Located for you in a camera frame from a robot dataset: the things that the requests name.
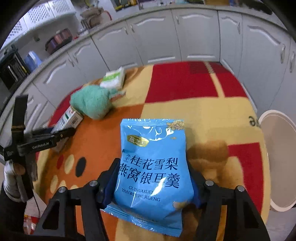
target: green stuffed toy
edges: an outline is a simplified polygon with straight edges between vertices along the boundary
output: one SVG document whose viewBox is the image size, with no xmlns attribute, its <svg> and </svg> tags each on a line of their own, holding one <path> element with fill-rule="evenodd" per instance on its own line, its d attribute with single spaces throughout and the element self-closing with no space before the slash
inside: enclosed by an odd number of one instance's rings
<svg viewBox="0 0 296 241">
<path fill-rule="evenodd" d="M 102 119 L 112 108 L 111 99 L 123 96 L 125 92 L 106 89 L 99 85 L 87 85 L 71 95 L 70 105 L 94 120 Z"/>
</svg>

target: blue snack packet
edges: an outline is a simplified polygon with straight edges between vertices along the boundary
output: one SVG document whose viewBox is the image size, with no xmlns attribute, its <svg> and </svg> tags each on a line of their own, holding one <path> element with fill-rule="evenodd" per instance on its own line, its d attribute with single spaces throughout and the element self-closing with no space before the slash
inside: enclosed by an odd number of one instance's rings
<svg viewBox="0 0 296 241">
<path fill-rule="evenodd" d="M 193 198 L 184 122 L 123 119 L 114 200 L 104 210 L 151 231 L 180 236 L 181 211 Z"/>
</svg>

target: packet bottom seal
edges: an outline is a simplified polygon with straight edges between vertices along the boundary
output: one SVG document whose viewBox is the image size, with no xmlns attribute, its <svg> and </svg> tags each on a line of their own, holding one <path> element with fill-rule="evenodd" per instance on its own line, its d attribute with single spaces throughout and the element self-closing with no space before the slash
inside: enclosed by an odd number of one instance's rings
<svg viewBox="0 0 296 241">
<path fill-rule="evenodd" d="M 128 213 L 124 212 L 123 210 L 120 210 L 120 207 L 118 207 L 117 205 L 112 204 L 112 203 L 110 205 L 108 205 L 105 209 L 101 209 L 101 210 L 110 214 L 110 215 L 113 215 L 115 217 L 118 217 L 120 219 L 128 221 L 130 223 L 133 223 L 141 228 L 150 230 L 152 232 L 165 234 L 165 235 L 169 235 L 169 236 L 175 236 L 175 237 L 179 237 L 182 232 L 182 228 L 176 229 L 176 228 L 164 227 L 164 226 L 157 224 L 154 221 L 146 221 L 146 220 L 143 220 L 140 218 L 136 218 L 133 215 L 128 214 Z"/>
</svg>

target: tablecloth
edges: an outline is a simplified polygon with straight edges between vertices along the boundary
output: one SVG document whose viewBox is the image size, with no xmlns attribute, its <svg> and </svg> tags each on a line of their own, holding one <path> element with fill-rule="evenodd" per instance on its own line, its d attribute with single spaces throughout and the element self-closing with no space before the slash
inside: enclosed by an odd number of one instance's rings
<svg viewBox="0 0 296 241">
<path fill-rule="evenodd" d="M 121 157 L 123 118 L 173 118 L 185 122 L 187 159 L 193 167 L 220 186 L 243 185 L 267 221 L 270 173 L 263 133 L 242 86 L 228 70 L 214 62 L 148 65 L 127 70 L 123 89 L 126 95 L 113 102 L 103 120 L 86 116 L 59 154 L 52 150 L 39 154 L 35 189 L 45 203 L 58 187 L 82 187 Z M 69 99 L 70 95 L 61 102 L 50 124 L 58 121 Z M 83 233 L 81 209 L 76 212 Z M 190 240 L 200 211 L 191 205 L 183 210 L 180 238 L 153 233 L 104 212 L 102 216 L 111 241 Z M 217 240 L 223 239 L 225 220 L 223 207 Z"/>
</svg>

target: metal screw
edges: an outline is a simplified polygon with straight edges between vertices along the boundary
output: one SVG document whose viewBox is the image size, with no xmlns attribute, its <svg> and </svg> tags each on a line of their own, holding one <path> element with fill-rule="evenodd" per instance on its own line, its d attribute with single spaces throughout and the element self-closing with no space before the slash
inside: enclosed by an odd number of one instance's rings
<svg viewBox="0 0 296 241">
<path fill-rule="evenodd" d="M 214 182 L 212 180 L 206 180 L 205 181 L 205 184 L 209 187 L 213 186 L 214 185 Z"/>
<path fill-rule="evenodd" d="M 59 192 L 60 192 L 60 193 L 63 193 L 63 192 L 65 192 L 65 191 L 66 191 L 66 188 L 65 188 L 65 187 L 60 187 L 60 188 L 59 188 Z"/>
<path fill-rule="evenodd" d="M 245 189 L 243 186 L 237 186 L 237 189 L 240 191 L 240 192 L 243 192 Z"/>
<path fill-rule="evenodd" d="M 97 184 L 98 184 L 98 182 L 96 180 L 92 180 L 89 182 L 89 185 L 92 187 L 96 186 Z"/>
</svg>

